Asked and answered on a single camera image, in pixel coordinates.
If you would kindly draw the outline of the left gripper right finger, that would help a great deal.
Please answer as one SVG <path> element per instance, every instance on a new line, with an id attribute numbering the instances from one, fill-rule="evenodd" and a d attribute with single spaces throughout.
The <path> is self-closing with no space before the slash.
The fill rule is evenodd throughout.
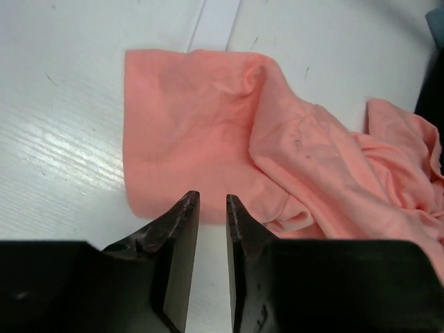
<path id="1" fill-rule="evenodd" d="M 443 286 L 409 241 L 281 239 L 226 198 L 234 332 L 442 332 Z"/>

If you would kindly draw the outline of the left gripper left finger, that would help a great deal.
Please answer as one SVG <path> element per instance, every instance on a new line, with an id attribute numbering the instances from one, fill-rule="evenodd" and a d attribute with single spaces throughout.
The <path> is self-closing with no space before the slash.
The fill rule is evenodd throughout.
<path id="1" fill-rule="evenodd" d="M 200 196 L 103 250 L 86 241 L 1 242 L 2 332 L 183 332 Z"/>

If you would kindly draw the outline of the salmon pink t shirt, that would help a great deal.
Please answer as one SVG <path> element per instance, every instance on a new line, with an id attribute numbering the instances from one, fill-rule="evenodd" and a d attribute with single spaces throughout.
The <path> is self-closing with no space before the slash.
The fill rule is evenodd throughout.
<path id="1" fill-rule="evenodd" d="M 349 131 L 258 53 L 128 51 L 129 205 L 152 217 L 196 190 L 203 219 L 218 223 L 234 194 L 283 237 L 410 239 L 440 255 L 436 128 L 381 99 L 366 114 L 367 131 Z"/>

